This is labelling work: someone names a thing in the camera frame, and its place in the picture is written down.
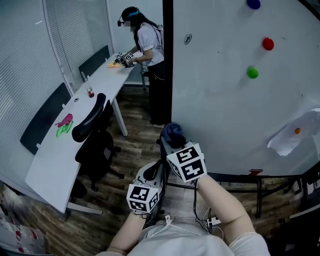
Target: desk leg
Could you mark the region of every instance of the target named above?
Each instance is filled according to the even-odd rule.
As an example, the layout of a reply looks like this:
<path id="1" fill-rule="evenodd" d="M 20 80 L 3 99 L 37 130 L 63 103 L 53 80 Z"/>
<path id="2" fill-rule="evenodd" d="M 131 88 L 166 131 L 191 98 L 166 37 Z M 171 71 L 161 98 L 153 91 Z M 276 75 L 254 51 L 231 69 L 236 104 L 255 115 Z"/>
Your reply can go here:
<path id="1" fill-rule="evenodd" d="M 120 126 L 120 129 L 121 129 L 123 136 L 127 137 L 128 136 L 127 128 L 126 128 L 125 122 L 122 118 L 122 115 L 121 115 L 119 105 L 118 105 L 116 98 L 112 102 L 112 108 L 113 108 L 113 111 L 115 114 L 116 121 L 118 122 L 118 125 Z"/>
<path id="2" fill-rule="evenodd" d="M 76 210 L 76 211 L 80 211 L 80 212 L 85 212 L 85 213 L 89 213 L 89 214 L 102 215 L 102 213 L 103 213 L 102 210 L 81 206 L 81 205 L 75 204 L 73 202 L 68 202 L 66 207 L 68 209 L 72 209 L 72 210 Z"/>

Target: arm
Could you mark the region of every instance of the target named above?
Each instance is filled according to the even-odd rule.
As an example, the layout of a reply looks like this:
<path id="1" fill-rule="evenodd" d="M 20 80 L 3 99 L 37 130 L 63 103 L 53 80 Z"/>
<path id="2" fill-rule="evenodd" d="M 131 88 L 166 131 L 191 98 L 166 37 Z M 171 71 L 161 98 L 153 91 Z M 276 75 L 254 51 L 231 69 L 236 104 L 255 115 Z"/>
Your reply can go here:
<path id="1" fill-rule="evenodd" d="M 254 226 L 242 204 L 209 175 L 198 180 L 198 191 L 223 225 L 226 242 L 238 236 L 255 232 Z"/>
<path id="2" fill-rule="evenodd" d="M 106 251 L 127 255 L 137 245 L 145 223 L 141 215 L 130 212 Z"/>
<path id="3" fill-rule="evenodd" d="M 137 48 L 137 46 L 135 46 L 135 47 L 133 47 L 133 48 L 129 51 L 129 53 L 134 54 L 134 53 L 136 53 L 137 51 L 138 51 L 138 48 Z"/>
<path id="4" fill-rule="evenodd" d="M 129 61 L 129 63 L 151 61 L 153 57 L 154 57 L 154 53 L 152 52 L 152 49 L 149 49 L 144 51 L 141 57 L 132 58 Z"/>

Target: white sleeve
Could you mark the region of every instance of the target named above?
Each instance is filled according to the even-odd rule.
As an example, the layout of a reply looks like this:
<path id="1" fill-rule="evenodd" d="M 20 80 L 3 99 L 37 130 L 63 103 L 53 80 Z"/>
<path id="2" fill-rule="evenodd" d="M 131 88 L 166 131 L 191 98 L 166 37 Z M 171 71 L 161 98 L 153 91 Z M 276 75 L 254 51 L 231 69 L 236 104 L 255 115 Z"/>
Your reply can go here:
<path id="1" fill-rule="evenodd" d="M 144 51 L 150 50 L 154 47 L 156 40 L 156 32 L 148 26 L 142 26 L 138 30 L 138 44 Z"/>
<path id="2" fill-rule="evenodd" d="M 266 241 L 255 232 L 238 236 L 229 248 L 234 256 L 270 256 Z"/>

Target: person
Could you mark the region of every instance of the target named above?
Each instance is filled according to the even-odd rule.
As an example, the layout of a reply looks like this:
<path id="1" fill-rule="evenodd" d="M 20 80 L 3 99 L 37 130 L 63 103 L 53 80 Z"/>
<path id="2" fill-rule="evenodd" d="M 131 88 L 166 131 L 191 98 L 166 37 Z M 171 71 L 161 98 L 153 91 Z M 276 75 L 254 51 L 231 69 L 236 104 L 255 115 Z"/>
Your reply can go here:
<path id="1" fill-rule="evenodd" d="M 166 112 L 165 57 L 162 47 L 161 31 L 158 26 L 147 19 L 136 7 L 126 8 L 121 17 L 123 25 L 133 32 L 135 46 L 129 51 L 142 52 L 141 57 L 132 58 L 129 63 L 137 62 L 148 72 L 149 107 L 151 124 L 168 123 Z"/>
<path id="2" fill-rule="evenodd" d="M 199 226 L 166 223 L 143 230 L 145 219 L 129 214 L 105 252 L 97 256 L 270 256 L 263 237 L 255 232 L 242 204 L 209 175 L 198 179 L 197 190 L 222 223 L 225 241 Z"/>

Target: red magnet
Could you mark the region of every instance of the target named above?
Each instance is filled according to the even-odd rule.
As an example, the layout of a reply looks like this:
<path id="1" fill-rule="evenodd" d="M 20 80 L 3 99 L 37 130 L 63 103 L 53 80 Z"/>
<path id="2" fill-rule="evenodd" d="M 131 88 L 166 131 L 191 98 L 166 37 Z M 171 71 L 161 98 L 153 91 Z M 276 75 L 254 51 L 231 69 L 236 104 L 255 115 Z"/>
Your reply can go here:
<path id="1" fill-rule="evenodd" d="M 275 47 L 275 43 L 271 38 L 265 38 L 262 45 L 267 51 L 271 51 Z"/>

